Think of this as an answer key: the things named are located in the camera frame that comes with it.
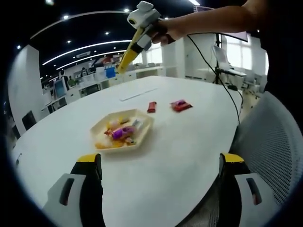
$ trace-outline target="red candy wrapper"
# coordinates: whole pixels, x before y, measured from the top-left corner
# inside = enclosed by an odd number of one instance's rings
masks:
[[[181,112],[193,107],[191,104],[187,103],[185,100],[181,99],[179,101],[171,103],[171,108],[176,112]]]
[[[150,104],[149,104],[149,106],[148,106],[148,110],[147,110],[147,112],[148,113],[154,113],[154,112],[156,112],[156,102],[151,102]]]

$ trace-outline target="beige plate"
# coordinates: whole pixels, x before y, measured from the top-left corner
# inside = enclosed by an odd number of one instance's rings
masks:
[[[137,109],[108,114],[90,129],[90,133],[92,135],[94,145],[98,142],[102,144],[106,144],[109,142],[108,136],[104,134],[104,132],[107,130],[107,123],[113,120],[117,120],[120,117],[130,119],[130,122],[128,124],[126,123],[124,126],[131,125],[135,119],[143,121],[143,126],[141,127],[140,131],[137,132],[137,134],[134,136],[134,140],[136,144],[131,146],[124,145],[123,147],[120,148],[105,148],[105,149],[96,148],[97,151],[104,153],[112,153],[112,152],[124,152],[124,151],[137,149],[141,145],[144,138],[146,137],[147,132],[152,128],[154,122],[154,118],[150,117],[146,113],[143,113]]]

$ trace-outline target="gray mesh chair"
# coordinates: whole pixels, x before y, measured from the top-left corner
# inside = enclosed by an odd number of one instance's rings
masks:
[[[284,105],[269,92],[238,126],[231,153],[241,156],[285,202],[303,173],[303,137]]]

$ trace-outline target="white table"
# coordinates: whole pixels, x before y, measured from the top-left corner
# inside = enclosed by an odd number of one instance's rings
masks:
[[[123,97],[144,93],[126,101]],[[241,97],[230,91],[238,109]],[[193,108],[173,112],[185,99]],[[174,227],[201,201],[219,171],[237,127],[235,107],[219,85],[147,77],[101,90],[45,117],[18,141],[21,182],[39,207],[47,191],[76,160],[94,153],[89,130],[110,112],[157,102],[155,125],[140,149],[102,155],[103,215],[107,227]]]

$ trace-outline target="ceiling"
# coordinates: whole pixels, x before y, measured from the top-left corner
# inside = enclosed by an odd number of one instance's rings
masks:
[[[15,14],[20,20],[16,24],[14,35],[15,46],[27,44],[35,47],[40,53],[41,76],[53,75],[56,68],[73,62],[73,56],[86,51],[90,55],[126,49],[128,43],[100,45],[79,50],[60,57],[45,66],[42,63],[67,51],[83,46],[107,41],[131,40],[135,30],[127,23],[127,14],[103,13],[65,20],[38,34],[31,36],[48,25],[59,21],[64,15],[77,15],[93,11],[136,9],[139,0],[53,0],[50,6],[45,0],[18,2]],[[163,17],[178,17],[193,12],[189,0],[148,0]],[[218,8],[226,5],[241,5],[245,0],[197,0],[202,6]]]

